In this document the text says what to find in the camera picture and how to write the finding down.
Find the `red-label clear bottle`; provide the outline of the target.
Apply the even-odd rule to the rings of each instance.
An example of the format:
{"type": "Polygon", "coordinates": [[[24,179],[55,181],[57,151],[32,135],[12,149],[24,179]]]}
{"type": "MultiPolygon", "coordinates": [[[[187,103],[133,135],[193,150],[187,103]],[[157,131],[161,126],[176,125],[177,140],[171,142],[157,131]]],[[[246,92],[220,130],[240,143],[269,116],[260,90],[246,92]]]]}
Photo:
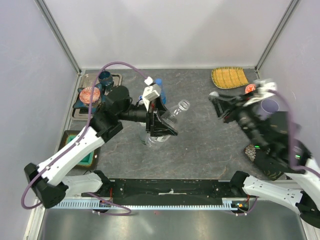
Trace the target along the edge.
{"type": "MultiPolygon", "coordinates": [[[[183,99],[177,105],[172,106],[169,110],[167,110],[161,117],[166,124],[178,131],[186,117],[186,112],[188,111],[189,107],[190,102],[186,99],[183,99]]],[[[157,150],[165,142],[167,142],[171,136],[172,135],[155,137],[148,134],[145,138],[145,144],[147,147],[157,150]]]]}

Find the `white bottle cap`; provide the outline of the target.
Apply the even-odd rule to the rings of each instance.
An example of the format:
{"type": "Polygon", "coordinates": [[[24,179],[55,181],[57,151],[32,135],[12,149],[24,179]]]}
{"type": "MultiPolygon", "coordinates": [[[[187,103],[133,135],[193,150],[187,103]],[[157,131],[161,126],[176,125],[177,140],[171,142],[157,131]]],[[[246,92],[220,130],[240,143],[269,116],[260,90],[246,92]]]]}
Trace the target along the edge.
{"type": "Polygon", "coordinates": [[[210,94],[209,94],[210,97],[212,98],[217,98],[219,97],[219,93],[217,91],[212,91],[210,94]]]}

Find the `green-label Cestbon bottle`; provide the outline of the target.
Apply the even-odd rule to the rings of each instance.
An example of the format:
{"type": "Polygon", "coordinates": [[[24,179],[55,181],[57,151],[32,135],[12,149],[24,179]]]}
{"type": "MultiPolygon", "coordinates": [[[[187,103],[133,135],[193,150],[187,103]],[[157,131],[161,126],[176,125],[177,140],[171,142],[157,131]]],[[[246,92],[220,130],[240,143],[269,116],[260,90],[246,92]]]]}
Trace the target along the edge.
{"type": "Polygon", "coordinates": [[[146,145],[146,139],[148,138],[148,134],[146,132],[141,132],[139,134],[139,140],[143,145],[146,145]]]}

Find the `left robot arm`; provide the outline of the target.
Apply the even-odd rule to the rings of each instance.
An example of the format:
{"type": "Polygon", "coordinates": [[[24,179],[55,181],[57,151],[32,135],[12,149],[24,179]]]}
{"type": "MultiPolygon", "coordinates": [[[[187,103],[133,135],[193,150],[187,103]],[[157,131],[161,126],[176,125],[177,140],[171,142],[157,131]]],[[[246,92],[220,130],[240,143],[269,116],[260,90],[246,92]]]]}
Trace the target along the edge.
{"type": "Polygon", "coordinates": [[[145,130],[152,137],[178,135],[173,124],[162,117],[167,108],[161,98],[155,97],[154,93],[151,95],[147,107],[135,106],[125,86],[114,87],[88,125],[71,142],[46,161],[25,166],[28,187],[45,208],[52,208],[69,196],[95,193],[104,197],[109,193],[112,183],[99,170],[78,176],[67,174],[84,157],[121,132],[122,121],[145,123],[145,130]]]}

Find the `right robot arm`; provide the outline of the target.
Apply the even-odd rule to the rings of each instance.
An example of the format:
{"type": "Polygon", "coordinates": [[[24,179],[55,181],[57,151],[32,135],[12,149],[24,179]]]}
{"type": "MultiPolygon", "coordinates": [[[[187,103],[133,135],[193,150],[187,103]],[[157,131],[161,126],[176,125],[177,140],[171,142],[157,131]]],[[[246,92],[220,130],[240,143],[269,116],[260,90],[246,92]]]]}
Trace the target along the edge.
{"type": "Polygon", "coordinates": [[[299,125],[291,121],[289,112],[276,111],[262,118],[258,100],[250,94],[229,96],[212,92],[209,100],[224,123],[236,122],[245,133],[250,141],[245,154],[269,179],[286,175],[300,186],[300,190],[285,189],[237,171],[229,182],[230,193],[235,197],[267,199],[319,228],[320,168],[304,144],[295,140],[299,125]]]}

